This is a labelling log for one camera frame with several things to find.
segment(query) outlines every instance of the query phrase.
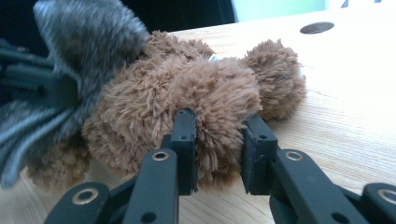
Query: brown teddy bear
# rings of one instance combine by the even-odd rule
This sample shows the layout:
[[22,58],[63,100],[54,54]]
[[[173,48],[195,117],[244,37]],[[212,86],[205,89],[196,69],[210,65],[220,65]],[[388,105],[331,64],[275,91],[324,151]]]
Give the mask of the brown teddy bear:
[[[111,41],[103,39],[85,54]],[[137,59],[101,88],[82,138],[74,133],[26,162],[34,184],[69,188],[83,179],[91,156],[132,177],[144,155],[172,132],[176,112],[189,108],[197,117],[198,187],[225,189],[239,176],[244,121],[256,113],[264,120],[286,119],[304,98],[297,54],[280,41],[262,42],[242,59],[215,60],[199,40],[154,32],[145,43]]]

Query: black fabric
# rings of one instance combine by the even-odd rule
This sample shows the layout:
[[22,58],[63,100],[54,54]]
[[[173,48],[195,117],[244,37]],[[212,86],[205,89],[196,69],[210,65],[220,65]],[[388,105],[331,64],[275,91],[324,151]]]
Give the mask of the black fabric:
[[0,0],[0,38],[46,57],[48,50],[35,25],[33,6],[37,0]]
[[[47,56],[48,50],[35,25],[37,0],[0,0],[0,38]],[[179,31],[234,22],[231,0],[121,0],[148,30]]]
[[124,0],[149,31],[180,31],[235,22],[231,0]]

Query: teddy bear leg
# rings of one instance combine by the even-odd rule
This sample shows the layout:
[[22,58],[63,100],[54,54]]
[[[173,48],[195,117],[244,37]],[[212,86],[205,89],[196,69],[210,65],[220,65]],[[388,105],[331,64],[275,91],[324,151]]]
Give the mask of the teddy bear leg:
[[240,176],[244,121],[261,109],[257,79],[235,58],[185,63],[169,86],[169,113],[197,118],[198,188],[226,190]]
[[264,120],[286,119],[305,95],[305,77],[300,74],[298,55],[280,40],[268,40],[247,52],[242,63],[250,67],[259,82]]
[[91,157],[78,133],[54,146],[42,157],[28,161],[27,175],[40,189],[60,193],[84,179]]

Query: white wall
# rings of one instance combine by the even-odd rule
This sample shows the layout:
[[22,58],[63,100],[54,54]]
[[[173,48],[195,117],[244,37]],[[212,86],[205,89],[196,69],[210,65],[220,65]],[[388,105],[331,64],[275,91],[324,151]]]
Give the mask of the white wall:
[[[339,8],[345,0],[326,0],[329,2],[328,9]],[[374,4],[387,5],[387,7],[394,8],[396,6],[395,0],[381,0],[381,3],[374,3],[374,0],[349,0],[348,8],[370,8]]]
[[236,21],[253,21],[325,10],[332,0],[232,0]]

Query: wood grain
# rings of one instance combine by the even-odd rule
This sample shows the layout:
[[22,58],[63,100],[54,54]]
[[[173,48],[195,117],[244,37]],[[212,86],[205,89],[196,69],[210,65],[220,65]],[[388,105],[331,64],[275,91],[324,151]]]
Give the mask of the wood grain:
[[[343,9],[266,21],[175,32],[202,39],[220,57],[243,57],[268,38],[299,53],[308,92],[289,120],[270,122],[282,148],[310,155],[337,185],[361,193],[370,182],[396,185],[396,24],[393,10]],[[317,21],[334,27],[303,35]],[[122,181],[98,162],[85,181],[111,189]],[[0,223],[42,223],[60,195],[34,189],[24,175],[12,190],[0,189]],[[246,195],[241,182],[229,192],[180,198],[180,223],[273,223],[268,197]]]

